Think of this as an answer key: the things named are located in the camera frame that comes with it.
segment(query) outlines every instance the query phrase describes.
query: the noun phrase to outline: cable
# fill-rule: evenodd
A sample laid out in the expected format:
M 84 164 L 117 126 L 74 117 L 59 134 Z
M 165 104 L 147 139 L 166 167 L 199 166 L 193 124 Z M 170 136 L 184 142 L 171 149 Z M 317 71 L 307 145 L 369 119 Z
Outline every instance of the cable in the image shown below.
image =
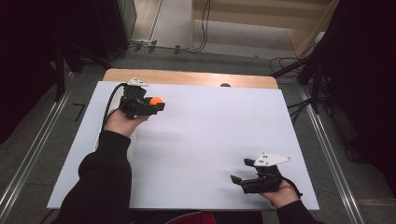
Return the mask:
M 211 6 L 211 0 L 207 0 L 205 3 L 205 7 L 204 7 L 204 11 L 202 14 L 202 18 L 201 18 L 201 28 L 203 31 L 203 38 L 201 41 L 201 45 L 198 48 L 195 49 L 177 49 L 177 48 L 171 48 L 171 47 L 163 47 L 163 46 L 157 46 L 157 45 L 139 45 L 140 47 L 143 48 L 155 48 L 155 49 L 170 49 L 170 50 L 179 50 L 179 51 L 184 51 L 184 52 L 188 52 L 188 53 L 199 53 L 201 52 L 207 43 L 207 33 L 208 33 L 208 29 L 207 29 L 207 25 L 209 22 L 209 15 L 210 15 L 210 6 Z
M 288 109 L 292 109 L 296 106 L 298 106 L 298 109 L 293 111 L 292 113 L 290 113 L 290 118 L 291 118 L 291 123 L 295 124 L 297 118 L 300 116 L 300 113 L 304 110 L 304 108 L 306 108 L 308 105 L 311 104 L 322 104 L 322 103 L 326 103 L 327 97 L 319 97 L 315 102 L 312 101 L 312 98 L 309 98 L 307 100 L 304 100 L 298 104 L 294 104 L 294 105 L 288 105 Z
M 107 119 L 116 111 L 116 110 L 114 110 L 114 111 L 112 111 L 109 115 L 107 115 L 108 109 L 110 108 L 111 102 L 113 101 L 114 94 L 116 94 L 116 91 L 117 91 L 120 87 L 125 87 L 125 86 L 127 86 L 127 85 L 128 85 L 128 84 L 126 84 L 126 83 L 120 83 L 119 85 L 116 86 L 116 88 L 114 88 L 113 92 L 111 92 L 110 98 L 108 99 L 108 102 L 107 102 L 105 114 L 104 114 L 104 116 L 103 116 L 103 122 L 102 122 L 102 129 L 101 129 L 101 132 L 105 129 L 105 125 L 106 125 Z
M 298 63 L 300 60 L 299 60 L 299 58 L 300 58 L 300 56 L 301 55 L 303 55 L 303 54 L 305 54 L 307 51 L 309 51 L 310 49 L 312 49 L 312 48 L 314 48 L 318 43 L 315 43 L 315 41 L 314 41 L 314 45 L 312 45 L 311 47 L 309 47 L 309 48 L 307 48 L 306 50 L 304 50 L 302 53 L 300 53 L 296 58 L 294 58 L 294 57 L 275 57 L 275 58 L 273 58 L 273 59 L 271 59 L 271 61 L 270 61 L 270 68 L 271 68 L 271 70 L 275 73 L 275 72 L 277 72 L 274 68 L 273 68 L 273 66 L 272 66 L 272 63 L 273 63 L 273 61 L 274 60 L 276 60 L 276 59 L 278 59 L 278 63 L 279 63 L 279 66 L 280 67 L 282 67 L 281 69 L 283 69 L 283 68 L 285 68 L 285 66 L 282 64 L 282 60 L 294 60 L 294 62 L 295 63 Z M 285 75 L 282 75 L 282 77 L 297 77 L 299 74 L 300 74 L 300 72 L 301 72 L 301 70 L 300 69 L 294 69 L 293 71 L 291 71 L 292 73 L 296 73 L 295 75 L 292 75 L 292 76 L 285 76 Z

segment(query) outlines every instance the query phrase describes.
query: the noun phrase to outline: hand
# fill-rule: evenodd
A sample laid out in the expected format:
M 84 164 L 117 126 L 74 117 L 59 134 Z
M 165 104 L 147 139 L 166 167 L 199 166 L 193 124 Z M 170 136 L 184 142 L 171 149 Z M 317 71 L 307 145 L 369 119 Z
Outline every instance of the hand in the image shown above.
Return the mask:
M 271 201 L 276 209 L 299 200 L 294 187 L 285 180 L 282 180 L 277 192 L 265 192 L 260 195 Z
M 148 119 L 149 116 L 137 116 L 134 119 L 128 119 L 119 109 L 112 110 L 109 113 L 105 130 L 130 137 L 134 129 Z

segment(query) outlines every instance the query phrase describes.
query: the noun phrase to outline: metal frame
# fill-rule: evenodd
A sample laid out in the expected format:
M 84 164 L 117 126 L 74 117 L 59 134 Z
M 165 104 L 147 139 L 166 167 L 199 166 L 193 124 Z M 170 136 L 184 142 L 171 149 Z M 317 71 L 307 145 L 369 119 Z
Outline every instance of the metal frame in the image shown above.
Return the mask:
M 5 223 L 6 218 L 11 211 L 12 206 L 16 202 L 24 183 L 26 182 L 29 174 L 32 172 L 35 162 L 40 155 L 41 149 L 46 144 L 46 141 L 52 131 L 54 124 L 56 123 L 59 115 L 61 114 L 64 104 L 69 96 L 70 88 L 74 82 L 74 74 L 70 73 L 66 81 L 66 90 L 60 100 L 52 106 L 46 120 L 41 126 L 40 131 L 35 137 L 35 141 L 30 146 L 25 158 L 23 159 L 20 168 L 9 182 L 3 193 L 0 201 L 0 223 Z
M 301 91 L 304 100 L 311 98 L 307 87 L 301 86 Z M 352 190 L 347 183 L 347 179 L 344 176 L 343 171 L 341 170 L 341 166 L 338 163 L 338 160 L 334 154 L 332 144 L 330 143 L 326 131 L 324 130 L 320 115 L 315 113 L 311 105 L 307 107 L 307 111 L 309 114 L 309 118 L 311 118 L 312 124 L 318 135 L 318 140 L 320 142 L 321 148 L 323 149 L 326 161 L 329 164 L 330 171 L 332 172 L 332 177 L 335 181 L 335 185 L 338 188 L 341 200 L 344 203 L 344 207 L 346 208 L 349 220 L 351 223 L 362 224 L 364 223 L 364 220 L 361 215 L 361 211 L 358 207 L 355 197 L 353 196 Z

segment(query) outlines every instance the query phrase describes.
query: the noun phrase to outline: black sleeve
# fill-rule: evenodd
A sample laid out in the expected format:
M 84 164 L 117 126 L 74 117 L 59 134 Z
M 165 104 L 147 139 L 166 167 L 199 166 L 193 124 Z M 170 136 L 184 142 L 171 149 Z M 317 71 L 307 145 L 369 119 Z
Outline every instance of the black sleeve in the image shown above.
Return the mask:
M 296 201 L 294 203 L 289 203 L 276 210 L 277 217 L 279 218 L 280 224 L 319 224 L 323 222 L 318 222 L 314 220 L 312 215 L 306 210 L 303 202 Z
M 121 134 L 100 133 L 98 148 L 82 161 L 79 181 L 52 223 L 127 222 L 132 173 L 126 153 L 130 143 Z

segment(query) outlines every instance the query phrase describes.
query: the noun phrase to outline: white board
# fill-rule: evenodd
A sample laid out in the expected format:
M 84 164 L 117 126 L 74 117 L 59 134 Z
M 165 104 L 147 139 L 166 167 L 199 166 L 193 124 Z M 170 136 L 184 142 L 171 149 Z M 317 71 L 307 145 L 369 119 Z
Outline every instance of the white board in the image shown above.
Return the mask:
M 98 83 L 48 208 L 60 208 L 77 183 L 78 166 L 94 149 L 108 97 L 117 84 Z M 159 96 L 166 106 L 138 127 L 134 157 L 128 153 L 131 208 L 274 209 L 262 196 L 244 194 L 230 178 L 256 178 L 256 170 L 245 166 L 244 159 L 268 152 L 292 158 L 278 168 L 304 194 L 304 205 L 318 210 L 281 91 L 163 84 L 145 89 L 147 97 Z

